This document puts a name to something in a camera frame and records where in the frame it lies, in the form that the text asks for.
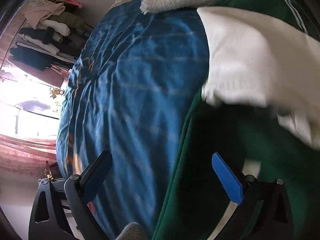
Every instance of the pile of clothes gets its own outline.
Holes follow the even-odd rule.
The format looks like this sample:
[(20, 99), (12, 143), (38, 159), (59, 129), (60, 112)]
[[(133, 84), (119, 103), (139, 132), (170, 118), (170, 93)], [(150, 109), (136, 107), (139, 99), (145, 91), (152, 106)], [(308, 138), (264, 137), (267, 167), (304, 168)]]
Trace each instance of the pile of clothes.
[(25, 24), (17, 34), (8, 61), (23, 71), (60, 87), (81, 54), (92, 28), (75, 15), (76, 0), (30, 0), (22, 13)]

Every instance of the blue bedsheet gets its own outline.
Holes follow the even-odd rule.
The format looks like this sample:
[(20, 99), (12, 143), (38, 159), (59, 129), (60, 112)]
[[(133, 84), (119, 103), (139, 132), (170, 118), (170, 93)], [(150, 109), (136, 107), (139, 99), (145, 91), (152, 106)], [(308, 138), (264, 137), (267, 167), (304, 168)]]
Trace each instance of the blue bedsheet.
[(140, 2), (112, 8), (93, 31), (69, 78), (57, 140), (65, 177), (112, 153), (94, 201), (111, 239), (134, 221), (151, 238), (184, 119), (209, 69), (196, 10), (143, 15)]

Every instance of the blue gripper pad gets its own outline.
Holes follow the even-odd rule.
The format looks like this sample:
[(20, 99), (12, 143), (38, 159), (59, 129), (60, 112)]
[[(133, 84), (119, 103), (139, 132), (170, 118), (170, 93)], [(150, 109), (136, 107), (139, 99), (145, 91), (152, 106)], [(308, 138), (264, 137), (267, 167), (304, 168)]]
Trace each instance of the blue gripper pad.
[(214, 153), (212, 156), (212, 168), (227, 192), (230, 201), (240, 205), (243, 200), (242, 185), (218, 153)]

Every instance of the bed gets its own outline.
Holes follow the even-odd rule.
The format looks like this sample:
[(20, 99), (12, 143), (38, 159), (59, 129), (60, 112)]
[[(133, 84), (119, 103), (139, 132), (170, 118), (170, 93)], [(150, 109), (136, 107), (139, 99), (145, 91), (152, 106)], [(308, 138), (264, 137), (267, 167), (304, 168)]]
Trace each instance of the bed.
[(151, 239), (185, 117), (209, 68), (195, 9), (143, 15), (140, 3), (117, 0), (92, 32), (69, 77), (57, 139), (65, 178), (112, 153), (92, 208), (111, 239), (133, 221)]

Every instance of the screw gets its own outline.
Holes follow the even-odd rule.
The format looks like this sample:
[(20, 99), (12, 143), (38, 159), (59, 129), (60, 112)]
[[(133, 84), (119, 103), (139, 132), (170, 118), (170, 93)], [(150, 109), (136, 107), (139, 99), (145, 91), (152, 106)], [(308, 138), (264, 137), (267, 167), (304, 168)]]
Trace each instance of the screw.
[(45, 185), (49, 182), (47, 178), (41, 180), (41, 184)]
[(77, 181), (78, 179), (80, 179), (80, 175), (79, 175), (79, 174), (71, 175), (70, 179), (71, 179), (72, 181)]
[(247, 175), (245, 176), (245, 179), (249, 182), (254, 182), (256, 178), (253, 175)]
[(279, 185), (283, 185), (283, 183), (284, 183), (282, 179), (277, 179), (276, 182), (277, 182)]

